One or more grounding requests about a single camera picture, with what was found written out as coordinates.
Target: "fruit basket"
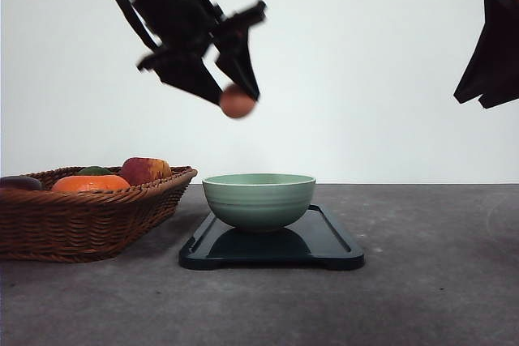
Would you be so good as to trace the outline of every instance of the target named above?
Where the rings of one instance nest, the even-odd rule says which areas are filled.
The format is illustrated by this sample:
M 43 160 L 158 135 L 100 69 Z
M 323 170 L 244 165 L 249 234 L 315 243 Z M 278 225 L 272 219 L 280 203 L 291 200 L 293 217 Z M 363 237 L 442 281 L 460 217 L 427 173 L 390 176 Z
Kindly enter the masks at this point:
M 25 175 L 40 180 L 44 190 L 0 191 L 0 259 L 86 263 L 115 257 L 173 215 L 197 174 L 174 167 L 170 177 L 123 190 L 49 190 L 81 169 Z M 120 167 L 108 169 L 117 174 Z

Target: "green fruit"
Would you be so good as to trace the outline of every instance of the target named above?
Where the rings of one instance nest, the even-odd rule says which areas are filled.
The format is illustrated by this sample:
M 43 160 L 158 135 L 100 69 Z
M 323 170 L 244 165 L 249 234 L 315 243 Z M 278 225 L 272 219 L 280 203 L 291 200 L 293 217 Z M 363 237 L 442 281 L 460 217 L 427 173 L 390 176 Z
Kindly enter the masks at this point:
M 102 168 L 101 166 L 89 166 L 76 173 L 77 176 L 106 176 L 107 174 L 114 173 L 110 172 L 107 168 Z

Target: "basket rim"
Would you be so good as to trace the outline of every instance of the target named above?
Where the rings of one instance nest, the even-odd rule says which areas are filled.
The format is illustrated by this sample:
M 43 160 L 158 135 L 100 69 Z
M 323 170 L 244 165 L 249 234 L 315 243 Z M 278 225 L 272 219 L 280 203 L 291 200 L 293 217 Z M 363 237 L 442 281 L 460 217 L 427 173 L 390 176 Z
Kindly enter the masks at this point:
M 42 177 L 49 176 L 66 170 L 80 170 L 83 167 L 73 166 L 64 167 L 54 170 L 47 170 L 38 173 L 25 173 L 20 176 Z M 108 167 L 109 170 L 118 170 L 121 167 Z M 132 202 L 136 199 L 148 198 L 163 193 L 166 190 L 176 186 L 189 184 L 191 179 L 198 174 L 196 169 L 191 166 L 171 167 L 172 175 L 166 178 L 160 178 L 153 182 L 147 182 L 138 186 L 131 186 L 121 190 L 91 190 L 81 192 L 58 192 L 52 190 L 19 190 L 19 189 L 3 189 L 0 196 L 0 204 L 2 203 L 95 203 L 107 200 L 115 203 Z

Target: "ceramic bowl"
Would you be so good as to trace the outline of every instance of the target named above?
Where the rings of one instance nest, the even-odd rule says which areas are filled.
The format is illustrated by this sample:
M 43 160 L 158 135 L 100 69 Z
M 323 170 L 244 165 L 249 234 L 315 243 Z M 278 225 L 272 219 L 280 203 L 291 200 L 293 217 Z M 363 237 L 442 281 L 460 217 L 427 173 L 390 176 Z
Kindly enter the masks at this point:
M 241 230 L 267 232 L 304 215 L 314 194 L 315 178 L 248 173 L 209 177 L 202 184 L 218 219 Z

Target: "black tray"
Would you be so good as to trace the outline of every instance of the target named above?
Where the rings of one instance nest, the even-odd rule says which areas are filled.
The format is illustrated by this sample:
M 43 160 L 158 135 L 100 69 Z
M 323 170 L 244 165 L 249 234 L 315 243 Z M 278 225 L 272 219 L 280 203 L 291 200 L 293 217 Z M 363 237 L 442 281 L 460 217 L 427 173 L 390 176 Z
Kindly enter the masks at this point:
M 271 233 L 246 233 L 217 219 L 204 220 L 178 256 L 180 266 L 313 265 L 345 271 L 364 264 L 364 253 L 322 206 L 310 205 L 295 223 Z

